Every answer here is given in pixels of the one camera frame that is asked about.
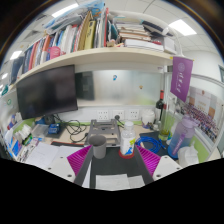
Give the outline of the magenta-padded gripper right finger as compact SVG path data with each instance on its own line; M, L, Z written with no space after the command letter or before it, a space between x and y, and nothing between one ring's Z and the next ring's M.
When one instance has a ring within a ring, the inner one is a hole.
M145 184L160 180L182 169L182 167L168 155L160 157L138 145L134 148L134 157L136 158Z

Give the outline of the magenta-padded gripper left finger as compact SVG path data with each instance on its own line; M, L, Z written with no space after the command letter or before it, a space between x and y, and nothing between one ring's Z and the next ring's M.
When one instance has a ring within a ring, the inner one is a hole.
M92 146L61 146L55 159L45 170L76 185L89 186L92 157Z

